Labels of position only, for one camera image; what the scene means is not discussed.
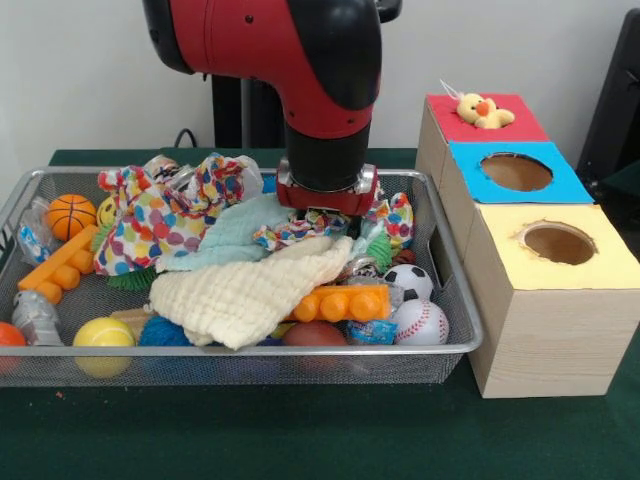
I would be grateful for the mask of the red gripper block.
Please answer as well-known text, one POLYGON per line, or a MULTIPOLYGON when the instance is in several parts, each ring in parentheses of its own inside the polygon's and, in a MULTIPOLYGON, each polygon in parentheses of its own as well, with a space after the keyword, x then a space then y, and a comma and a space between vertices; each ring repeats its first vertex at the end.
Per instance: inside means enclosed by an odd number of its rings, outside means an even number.
POLYGON ((369 211, 374 201, 375 188, 372 187, 366 193, 356 193, 353 190, 315 192, 297 184, 287 186, 277 183, 276 193, 280 204, 285 207, 296 210, 332 210, 352 216, 348 226, 348 236, 358 239, 361 235, 361 216, 369 211))

